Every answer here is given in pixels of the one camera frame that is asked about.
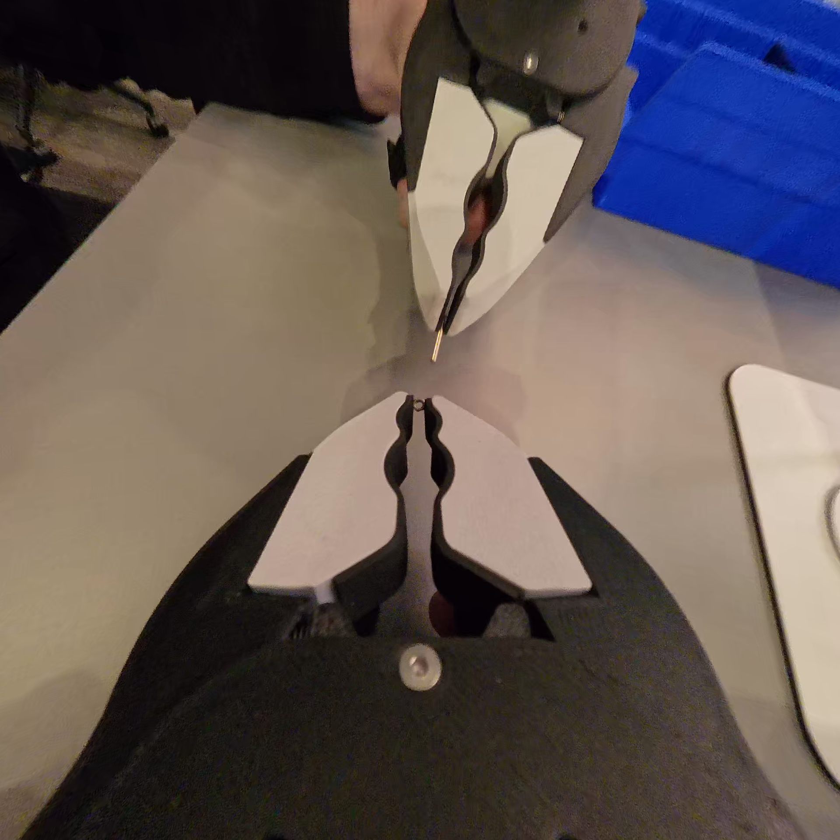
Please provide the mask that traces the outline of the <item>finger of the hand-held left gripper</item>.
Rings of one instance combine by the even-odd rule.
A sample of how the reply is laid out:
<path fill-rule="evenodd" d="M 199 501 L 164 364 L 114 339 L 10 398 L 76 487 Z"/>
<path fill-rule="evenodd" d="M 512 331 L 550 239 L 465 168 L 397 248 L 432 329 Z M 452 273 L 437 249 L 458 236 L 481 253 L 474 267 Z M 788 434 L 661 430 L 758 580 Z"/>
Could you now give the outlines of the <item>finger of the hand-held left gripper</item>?
<path fill-rule="evenodd" d="M 527 113 L 492 98 L 482 106 L 497 130 L 490 168 L 499 205 L 478 242 L 477 262 L 465 279 L 463 296 L 451 311 L 446 328 L 451 335 L 486 315 L 541 252 L 584 144 L 560 122 L 536 127 Z"/>
<path fill-rule="evenodd" d="M 506 245 L 498 231 L 479 240 L 479 256 L 460 303 L 457 250 L 466 229 L 468 200 L 498 163 L 497 126 L 466 85 L 437 79 L 416 183 L 408 193 L 413 279 L 428 328 L 463 332 L 480 320 L 505 285 Z"/>

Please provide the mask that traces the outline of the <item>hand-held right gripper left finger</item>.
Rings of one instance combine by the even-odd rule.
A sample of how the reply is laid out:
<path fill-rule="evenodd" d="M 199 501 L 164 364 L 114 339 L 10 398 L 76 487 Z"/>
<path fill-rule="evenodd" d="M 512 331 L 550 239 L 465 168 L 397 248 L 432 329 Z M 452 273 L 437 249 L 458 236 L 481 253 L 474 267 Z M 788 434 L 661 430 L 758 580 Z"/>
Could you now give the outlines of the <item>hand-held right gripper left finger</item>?
<path fill-rule="evenodd" d="M 375 635 L 407 574 L 413 417 L 413 395 L 395 392 L 312 450 L 249 575 L 253 593 L 335 607 L 358 635 Z"/>

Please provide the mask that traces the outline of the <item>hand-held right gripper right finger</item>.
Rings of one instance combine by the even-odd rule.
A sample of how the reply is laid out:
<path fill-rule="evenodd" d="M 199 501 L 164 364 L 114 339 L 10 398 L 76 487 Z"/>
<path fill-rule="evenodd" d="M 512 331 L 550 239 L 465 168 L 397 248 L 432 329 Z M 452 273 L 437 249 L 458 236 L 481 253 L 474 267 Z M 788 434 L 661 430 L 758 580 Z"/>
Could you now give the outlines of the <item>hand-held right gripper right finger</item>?
<path fill-rule="evenodd" d="M 530 459 L 449 399 L 424 403 L 434 499 L 430 560 L 454 634 L 479 637 L 499 607 L 531 633 L 529 605 L 594 591 Z"/>

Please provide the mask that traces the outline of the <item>person's left hand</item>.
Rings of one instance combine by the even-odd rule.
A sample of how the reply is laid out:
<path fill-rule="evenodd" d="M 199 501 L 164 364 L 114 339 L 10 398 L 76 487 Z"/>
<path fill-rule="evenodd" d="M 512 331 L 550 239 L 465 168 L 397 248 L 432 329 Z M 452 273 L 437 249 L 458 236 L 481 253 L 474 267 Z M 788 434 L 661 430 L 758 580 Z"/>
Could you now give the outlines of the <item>person's left hand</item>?
<path fill-rule="evenodd" d="M 350 54 L 362 109 L 376 118 L 401 111 L 407 53 L 426 1 L 349 1 Z"/>

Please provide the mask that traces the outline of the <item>blue plastic bin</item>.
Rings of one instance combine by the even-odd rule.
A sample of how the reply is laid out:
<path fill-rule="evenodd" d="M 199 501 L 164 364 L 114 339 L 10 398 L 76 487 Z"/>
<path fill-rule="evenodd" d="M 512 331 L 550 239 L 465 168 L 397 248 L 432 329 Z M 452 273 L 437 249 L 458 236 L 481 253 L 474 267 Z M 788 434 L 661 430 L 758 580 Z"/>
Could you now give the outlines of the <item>blue plastic bin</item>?
<path fill-rule="evenodd" d="M 701 47 L 839 89 L 838 6 L 813 1 L 650 1 L 629 63 L 651 96 Z"/>
<path fill-rule="evenodd" d="M 593 204 L 838 287 L 838 187 L 838 90 L 709 43 L 632 110 Z"/>

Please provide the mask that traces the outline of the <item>white flat mat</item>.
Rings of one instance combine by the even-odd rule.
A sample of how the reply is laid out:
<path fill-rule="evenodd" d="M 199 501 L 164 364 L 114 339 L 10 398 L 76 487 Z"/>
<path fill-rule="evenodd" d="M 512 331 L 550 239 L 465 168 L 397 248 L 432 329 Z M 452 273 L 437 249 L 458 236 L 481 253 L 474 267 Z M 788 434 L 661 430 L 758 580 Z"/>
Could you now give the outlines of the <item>white flat mat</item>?
<path fill-rule="evenodd" d="M 797 715 L 838 785 L 839 391 L 745 364 L 728 398 Z"/>

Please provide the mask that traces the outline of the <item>black chair base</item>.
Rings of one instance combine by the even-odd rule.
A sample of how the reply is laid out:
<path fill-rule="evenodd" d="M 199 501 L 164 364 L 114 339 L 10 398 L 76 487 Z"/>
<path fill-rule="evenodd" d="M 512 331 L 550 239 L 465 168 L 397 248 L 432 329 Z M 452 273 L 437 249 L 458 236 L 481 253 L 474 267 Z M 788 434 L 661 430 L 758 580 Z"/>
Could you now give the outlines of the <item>black chair base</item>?
<path fill-rule="evenodd" d="M 14 162 L 22 178 L 30 184 L 41 186 L 46 170 L 58 162 L 58 155 L 35 136 L 33 121 L 38 105 L 40 76 L 36 68 L 27 63 L 16 64 L 15 129 L 23 147 L 14 153 Z"/>
<path fill-rule="evenodd" d="M 143 112 L 147 129 L 153 138 L 162 140 L 170 136 L 168 125 L 161 119 L 152 101 L 144 92 L 135 90 L 127 80 L 113 81 L 107 85 L 107 89 Z"/>

